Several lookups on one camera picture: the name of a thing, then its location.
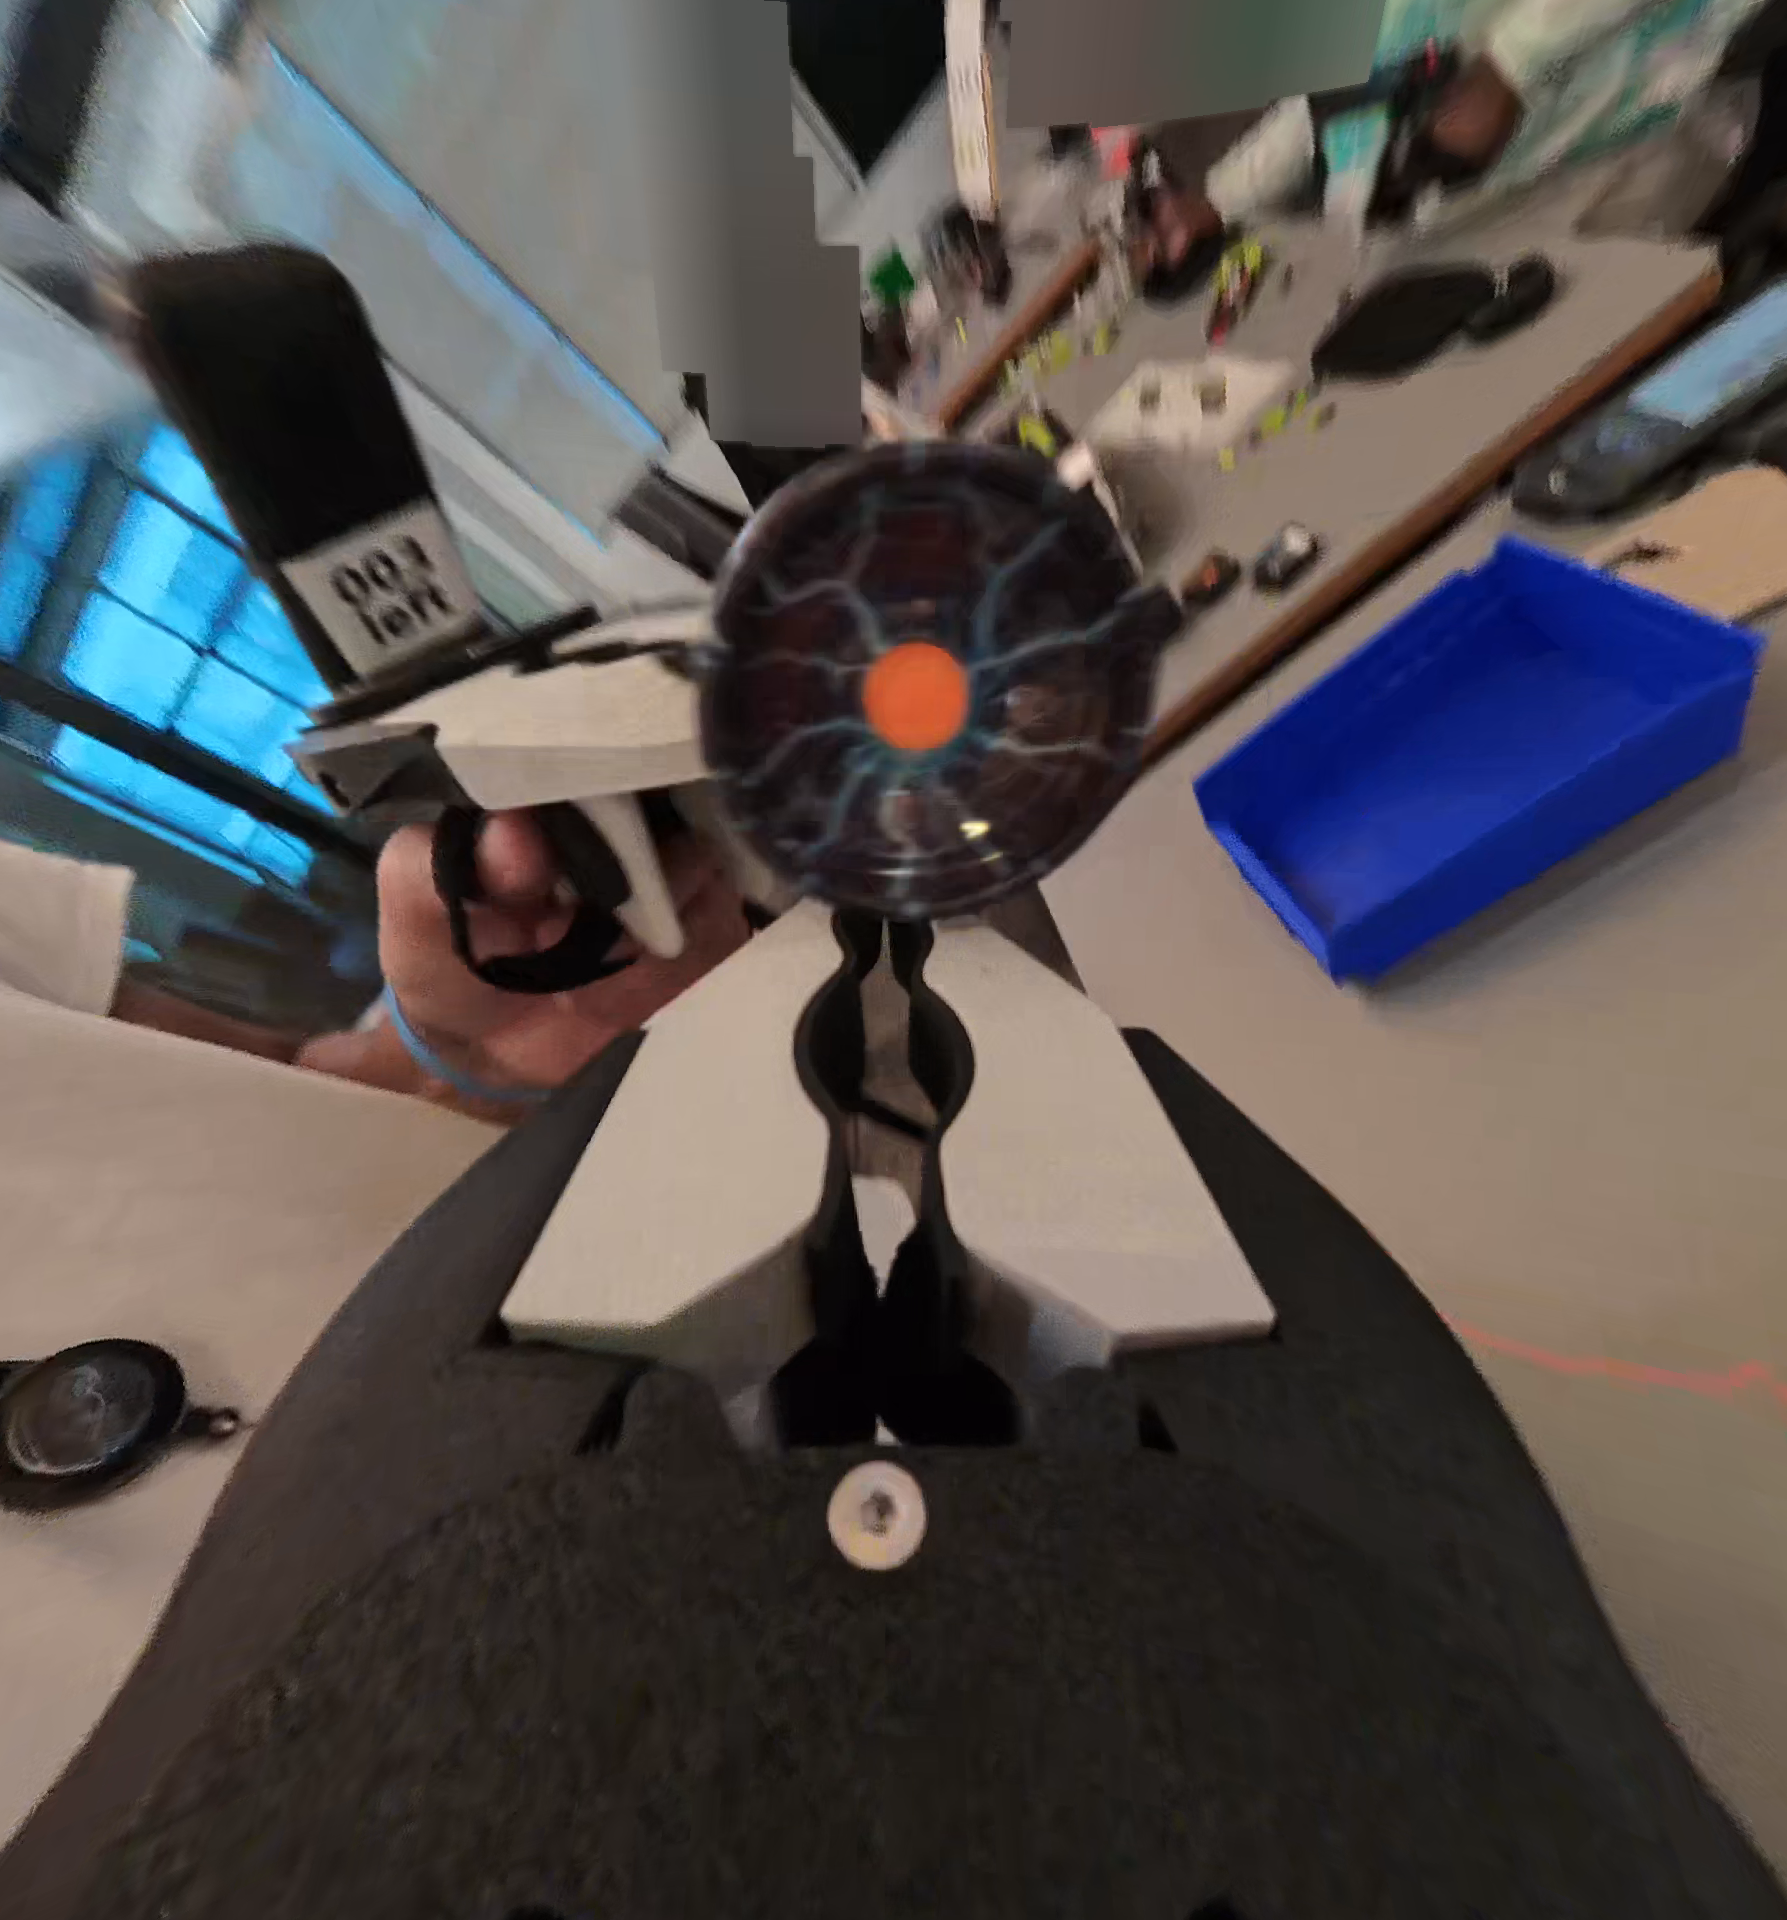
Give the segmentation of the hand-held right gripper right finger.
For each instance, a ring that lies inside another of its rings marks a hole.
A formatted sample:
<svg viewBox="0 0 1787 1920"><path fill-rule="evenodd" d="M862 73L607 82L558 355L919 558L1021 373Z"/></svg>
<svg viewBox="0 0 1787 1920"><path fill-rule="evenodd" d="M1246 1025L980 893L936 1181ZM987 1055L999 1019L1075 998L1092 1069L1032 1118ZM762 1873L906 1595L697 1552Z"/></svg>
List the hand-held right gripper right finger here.
<svg viewBox="0 0 1787 1920"><path fill-rule="evenodd" d="M1268 1336L1277 1313L1120 1026L980 923L892 924L936 1112L881 1295L881 1425L1014 1444L1064 1375Z"/></svg>

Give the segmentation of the white instruction sheet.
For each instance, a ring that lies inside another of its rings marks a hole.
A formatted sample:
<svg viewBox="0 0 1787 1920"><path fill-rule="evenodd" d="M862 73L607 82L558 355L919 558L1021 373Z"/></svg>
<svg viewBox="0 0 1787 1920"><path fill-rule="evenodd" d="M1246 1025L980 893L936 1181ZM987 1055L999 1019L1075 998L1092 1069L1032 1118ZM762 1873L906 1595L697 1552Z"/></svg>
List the white instruction sheet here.
<svg viewBox="0 0 1787 1920"><path fill-rule="evenodd" d="M1148 361L1098 410L1083 439L1117 453L1218 453L1240 445L1296 392L1298 368L1286 361Z"/></svg>

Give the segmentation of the person's left hand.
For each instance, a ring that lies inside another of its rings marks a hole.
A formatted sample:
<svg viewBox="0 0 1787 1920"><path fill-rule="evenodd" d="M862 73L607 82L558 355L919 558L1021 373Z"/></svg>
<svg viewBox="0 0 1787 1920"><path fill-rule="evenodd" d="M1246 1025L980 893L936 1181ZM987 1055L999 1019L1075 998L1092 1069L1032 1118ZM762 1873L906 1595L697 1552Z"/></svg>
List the person's left hand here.
<svg viewBox="0 0 1787 1920"><path fill-rule="evenodd" d="M451 1058L500 1081L558 1088L607 1043L652 1021L730 959L751 929L714 851L691 829L658 846L683 946L664 959L619 936L621 970L558 997L517 997L477 978L451 944L435 882L435 829L391 834L377 869L379 964L410 1021Z"/></svg>

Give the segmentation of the black round case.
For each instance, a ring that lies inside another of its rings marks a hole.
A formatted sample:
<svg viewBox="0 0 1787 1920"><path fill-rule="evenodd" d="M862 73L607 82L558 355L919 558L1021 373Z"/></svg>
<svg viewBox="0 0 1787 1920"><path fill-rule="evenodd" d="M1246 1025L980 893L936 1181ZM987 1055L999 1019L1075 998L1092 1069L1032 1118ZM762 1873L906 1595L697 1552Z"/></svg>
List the black round case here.
<svg viewBox="0 0 1787 1920"><path fill-rule="evenodd" d="M192 1398L170 1351L99 1338L0 1358L0 1506L54 1512L99 1501L183 1446L230 1442L246 1416Z"/></svg>

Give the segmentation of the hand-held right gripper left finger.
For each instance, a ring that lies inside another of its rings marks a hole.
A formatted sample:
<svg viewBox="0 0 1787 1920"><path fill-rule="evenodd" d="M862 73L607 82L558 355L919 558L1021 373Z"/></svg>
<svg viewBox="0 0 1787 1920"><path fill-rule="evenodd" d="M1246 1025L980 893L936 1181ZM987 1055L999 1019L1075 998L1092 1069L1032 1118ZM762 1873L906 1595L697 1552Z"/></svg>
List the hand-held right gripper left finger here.
<svg viewBox="0 0 1787 1920"><path fill-rule="evenodd" d="M796 1051L848 978L832 914L800 903L646 1023L499 1308L513 1339L683 1372L744 1444L780 1441L780 1370L878 1297Z"/></svg>

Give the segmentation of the blue wristband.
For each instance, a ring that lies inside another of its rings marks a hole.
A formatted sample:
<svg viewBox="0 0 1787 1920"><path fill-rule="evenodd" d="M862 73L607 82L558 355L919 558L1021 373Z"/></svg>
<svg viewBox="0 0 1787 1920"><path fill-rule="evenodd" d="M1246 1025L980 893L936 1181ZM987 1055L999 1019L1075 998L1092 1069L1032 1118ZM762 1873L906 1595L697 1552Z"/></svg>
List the blue wristband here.
<svg viewBox="0 0 1787 1920"><path fill-rule="evenodd" d="M409 1019L391 984L382 986L376 1009L368 1013L368 1026L382 1025L389 1030L423 1081L448 1091L461 1103L522 1112L544 1105L553 1095L550 1088L509 1083L451 1058Z"/></svg>

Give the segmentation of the black paddle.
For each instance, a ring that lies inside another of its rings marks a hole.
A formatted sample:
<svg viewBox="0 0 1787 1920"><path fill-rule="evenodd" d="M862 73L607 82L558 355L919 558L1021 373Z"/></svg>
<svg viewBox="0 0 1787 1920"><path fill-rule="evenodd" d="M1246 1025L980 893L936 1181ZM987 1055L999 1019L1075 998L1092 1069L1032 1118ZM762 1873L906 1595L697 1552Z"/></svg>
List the black paddle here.
<svg viewBox="0 0 1787 1920"><path fill-rule="evenodd" d="M1433 263L1393 273L1341 309L1312 350L1319 382L1406 379L1451 348L1494 348L1553 305L1560 279L1542 254L1504 265Z"/></svg>

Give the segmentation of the wood-edged grey table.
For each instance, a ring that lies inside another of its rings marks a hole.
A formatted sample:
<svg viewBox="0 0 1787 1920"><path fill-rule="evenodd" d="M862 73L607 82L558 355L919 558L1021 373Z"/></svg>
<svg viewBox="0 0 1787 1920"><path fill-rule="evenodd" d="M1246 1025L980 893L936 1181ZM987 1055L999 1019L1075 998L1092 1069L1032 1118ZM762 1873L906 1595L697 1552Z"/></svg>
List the wood-edged grey table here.
<svg viewBox="0 0 1787 1920"><path fill-rule="evenodd" d="M1151 579L1184 580L1211 551L1252 562L1289 524L1320 541L1289 589L1234 589L1194 613L1157 678L1148 764L1200 733L1497 488L1534 445L1613 393L1721 294L1719 250L1590 233L1601 180L1553 183L1428 236L1351 242L1312 220L1266 224L1264 288L1226 353L1288 374L1240 404L1224 446L1098 453ZM1442 348L1409 376L1312 384L1312 350L1376 279L1442 262L1504 270L1542 256L1553 303L1491 345Z"/></svg>

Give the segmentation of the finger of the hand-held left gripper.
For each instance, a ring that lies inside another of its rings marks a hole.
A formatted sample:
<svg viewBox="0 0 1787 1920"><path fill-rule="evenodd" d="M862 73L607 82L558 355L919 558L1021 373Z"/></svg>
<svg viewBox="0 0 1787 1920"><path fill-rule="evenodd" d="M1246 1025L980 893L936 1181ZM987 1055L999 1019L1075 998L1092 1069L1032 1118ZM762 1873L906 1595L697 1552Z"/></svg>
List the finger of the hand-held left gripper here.
<svg viewBox="0 0 1787 1920"><path fill-rule="evenodd" d="M603 617L593 606L528 627L482 626L338 696L344 709L402 709L481 676L541 676L565 665L685 659L711 640L705 603L667 603Z"/></svg>
<svg viewBox="0 0 1787 1920"><path fill-rule="evenodd" d="M451 779L500 812L706 779L697 688L653 657L481 676L435 697Z"/></svg>

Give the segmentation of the brown cardboard piece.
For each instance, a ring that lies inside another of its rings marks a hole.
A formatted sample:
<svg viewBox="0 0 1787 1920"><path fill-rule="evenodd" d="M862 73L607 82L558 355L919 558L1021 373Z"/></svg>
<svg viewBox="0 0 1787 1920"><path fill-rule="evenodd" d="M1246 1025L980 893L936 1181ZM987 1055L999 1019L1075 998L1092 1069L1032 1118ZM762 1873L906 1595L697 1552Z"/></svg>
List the brown cardboard piece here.
<svg viewBox="0 0 1787 1920"><path fill-rule="evenodd" d="M1620 583L1723 621L1787 603L1787 475L1738 468L1581 555Z"/></svg>

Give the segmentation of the blue plastic bin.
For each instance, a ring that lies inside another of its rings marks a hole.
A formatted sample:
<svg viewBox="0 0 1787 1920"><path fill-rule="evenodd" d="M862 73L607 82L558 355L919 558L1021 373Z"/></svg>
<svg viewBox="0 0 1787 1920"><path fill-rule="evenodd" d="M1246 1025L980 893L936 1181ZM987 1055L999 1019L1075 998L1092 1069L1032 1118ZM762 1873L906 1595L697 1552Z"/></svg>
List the blue plastic bin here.
<svg viewBox="0 0 1787 1920"><path fill-rule="evenodd" d="M1505 538L1194 781L1335 984L1444 935L1731 758L1762 637Z"/></svg>

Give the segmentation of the black lightning-print yo-yo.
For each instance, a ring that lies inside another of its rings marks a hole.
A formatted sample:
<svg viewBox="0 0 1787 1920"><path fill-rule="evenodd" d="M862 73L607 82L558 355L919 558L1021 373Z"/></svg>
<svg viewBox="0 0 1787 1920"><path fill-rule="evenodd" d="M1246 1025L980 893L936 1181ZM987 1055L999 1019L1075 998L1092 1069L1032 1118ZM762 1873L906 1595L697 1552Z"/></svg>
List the black lightning-print yo-yo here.
<svg viewBox="0 0 1787 1920"><path fill-rule="evenodd" d="M741 530L711 598L701 749L796 893L978 914L1077 852L1139 772L1184 626L1112 515L1045 454L832 454Z"/></svg>

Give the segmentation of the grey desk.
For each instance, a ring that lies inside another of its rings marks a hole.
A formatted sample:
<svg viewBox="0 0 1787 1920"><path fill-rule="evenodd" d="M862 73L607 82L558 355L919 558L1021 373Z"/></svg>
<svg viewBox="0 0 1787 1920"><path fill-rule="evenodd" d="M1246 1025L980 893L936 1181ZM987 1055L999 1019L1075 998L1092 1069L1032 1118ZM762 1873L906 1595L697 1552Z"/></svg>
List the grey desk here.
<svg viewBox="0 0 1787 1920"><path fill-rule="evenodd" d="M1051 909L1104 1009L1186 1055L1467 1339L1787 1879L1787 608L1735 759L1351 997L1235 877L1192 781L1415 592L1148 781ZM261 1412L494 1141L0 998L0 1358L130 1333Z"/></svg>

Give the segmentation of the black handheld device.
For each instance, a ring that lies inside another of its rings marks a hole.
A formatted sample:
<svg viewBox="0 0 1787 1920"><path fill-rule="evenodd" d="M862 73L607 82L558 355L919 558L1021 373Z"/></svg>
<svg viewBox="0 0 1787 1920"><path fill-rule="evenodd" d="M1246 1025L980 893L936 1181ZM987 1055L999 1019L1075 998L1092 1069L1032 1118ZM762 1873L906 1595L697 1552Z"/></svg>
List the black handheld device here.
<svg viewBox="0 0 1787 1920"><path fill-rule="evenodd" d="M1523 516L1613 516L1787 397L1787 276L1762 285L1513 473Z"/></svg>

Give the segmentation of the glass window wall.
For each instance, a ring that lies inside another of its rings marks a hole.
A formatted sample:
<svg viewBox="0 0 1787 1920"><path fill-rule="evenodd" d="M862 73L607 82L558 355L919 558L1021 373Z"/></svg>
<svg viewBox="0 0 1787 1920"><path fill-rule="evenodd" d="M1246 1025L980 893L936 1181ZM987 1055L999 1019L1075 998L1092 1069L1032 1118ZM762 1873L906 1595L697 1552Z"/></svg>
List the glass window wall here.
<svg viewBox="0 0 1787 1920"><path fill-rule="evenodd" d="M291 746L328 696L167 423L0 482L0 746L99 815L292 893L368 877Z"/></svg>

